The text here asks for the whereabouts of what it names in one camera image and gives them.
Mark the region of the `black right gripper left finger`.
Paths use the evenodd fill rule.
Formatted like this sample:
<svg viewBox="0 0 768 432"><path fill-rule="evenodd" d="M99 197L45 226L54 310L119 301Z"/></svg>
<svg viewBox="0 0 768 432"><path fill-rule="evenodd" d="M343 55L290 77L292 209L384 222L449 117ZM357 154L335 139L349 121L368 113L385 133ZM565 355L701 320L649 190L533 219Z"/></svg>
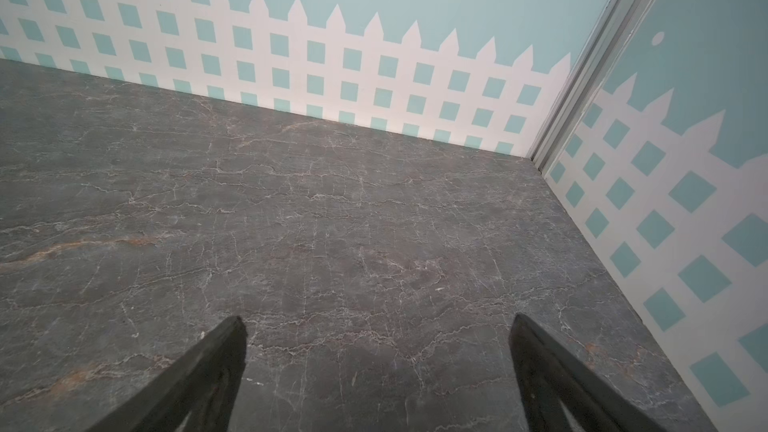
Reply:
<svg viewBox="0 0 768 432"><path fill-rule="evenodd" d="M224 319L91 431L227 431L245 369L247 330Z"/></svg>

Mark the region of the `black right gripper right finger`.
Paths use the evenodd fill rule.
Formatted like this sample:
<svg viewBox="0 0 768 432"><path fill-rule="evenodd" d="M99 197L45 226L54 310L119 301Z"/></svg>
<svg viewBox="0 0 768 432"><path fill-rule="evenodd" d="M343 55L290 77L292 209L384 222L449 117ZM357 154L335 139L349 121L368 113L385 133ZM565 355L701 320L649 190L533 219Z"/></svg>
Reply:
<svg viewBox="0 0 768 432"><path fill-rule="evenodd" d="M515 315L509 347L530 431L661 431L529 316Z"/></svg>

